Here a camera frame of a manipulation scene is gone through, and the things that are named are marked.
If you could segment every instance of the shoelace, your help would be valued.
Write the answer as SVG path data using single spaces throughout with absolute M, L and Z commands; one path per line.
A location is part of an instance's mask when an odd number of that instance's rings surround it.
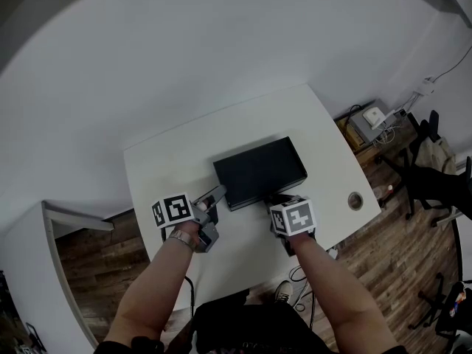
M 288 302 L 288 298 L 290 298 L 290 295 L 287 294 L 280 294 L 277 300 L 281 302 Z

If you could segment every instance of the white cube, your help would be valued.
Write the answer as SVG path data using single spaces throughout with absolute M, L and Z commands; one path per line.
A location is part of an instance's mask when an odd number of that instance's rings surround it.
M 312 231 L 316 228 L 313 205 L 306 197 L 271 207 L 271 217 L 274 231 L 285 236 Z
M 186 192 L 160 198 L 151 206 L 158 228 L 175 226 L 194 218 L 190 199 Z

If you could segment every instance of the wood plank flooring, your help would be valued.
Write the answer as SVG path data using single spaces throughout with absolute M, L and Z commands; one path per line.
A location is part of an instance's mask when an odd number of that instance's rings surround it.
M 397 153 L 409 142 L 407 139 L 410 138 L 399 136 L 389 146 L 389 155 Z M 369 161 L 362 165 L 372 187 L 398 182 L 398 176 L 386 164 Z M 437 272 L 445 277 L 444 294 L 457 281 L 454 233 L 451 225 L 430 228 L 431 219 L 441 215 L 441 211 L 427 212 L 418 203 L 417 213 L 406 221 L 408 211 L 404 190 L 378 217 L 336 246 L 339 261 L 372 293 L 396 339 L 409 353 L 443 353 L 447 341 L 434 334 L 434 326 L 409 330 L 408 325 L 417 322 L 428 310 L 417 294 L 420 290 L 429 296 L 435 294 Z M 126 288 L 149 263 L 134 213 L 117 218 L 114 224 L 116 229 L 112 233 L 82 230 L 56 240 L 72 293 L 98 341 L 108 331 Z M 275 288 L 287 278 L 287 274 L 281 274 L 253 287 L 248 303 L 269 302 Z M 295 284 L 295 295 L 303 285 Z M 302 302 L 305 310 L 300 316 L 308 323 L 310 296 Z M 168 344 L 189 319 L 189 309 L 174 312 L 162 341 Z M 317 304 L 313 331 L 330 349 L 337 350 L 331 326 Z

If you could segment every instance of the white desk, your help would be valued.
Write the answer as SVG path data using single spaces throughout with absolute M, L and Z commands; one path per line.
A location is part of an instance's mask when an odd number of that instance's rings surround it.
M 316 238 L 326 249 L 342 241 L 378 213 L 375 196 L 349 146 L 330 115 L 307 85 L 233 105 L 152 137 L 125 151 L 133 205 L 147 253 L 152 259 L 162 244 L 151 204 L 159 197 L 188 192 L 195 199 L 218 185 L 213 162 L 289 136 L 308 178 L 287 194 L 313 201 Z M 364 205 L 347 205 L 351 192 Z M 269 231 L 263 202 L 230 212 L 218 205 L 220 239 L 208 254 L 193 256 L 188 277 L 195 284 L 196 305 L 208 302 L 288 271 L 289 258 Z M 184 283 L 176 309 L 190 305 Z

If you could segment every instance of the gray box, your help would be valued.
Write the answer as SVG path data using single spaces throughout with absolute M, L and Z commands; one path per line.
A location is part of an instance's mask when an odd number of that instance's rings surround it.
M 379 108 L 381 112 L 385 115 L 387 115 L 387 113 L 389 113 L 390 111 L 382 100 L 376 100 L 373 104 L 367 106 L 365 109 L 355 113 L 352 117 L 349 118 L 349 123 L 351 124 L 351 126 L 354 128 L 354 130 L 357 131 L 357 133 L 366 143 L 371 143 L 375 139 L 377 139 L 381 135 L 382 130 L 384 129 L 383 123 L 377 129 L 371 129 L 372 126 L 362 116 L 365 111 L 375 107 Z M 396 119 L 397 118 L 395 117 L 395 115 L 391 115 L 390 117 L 388 117 L 385 121 L 385 127 L 393 125 Z

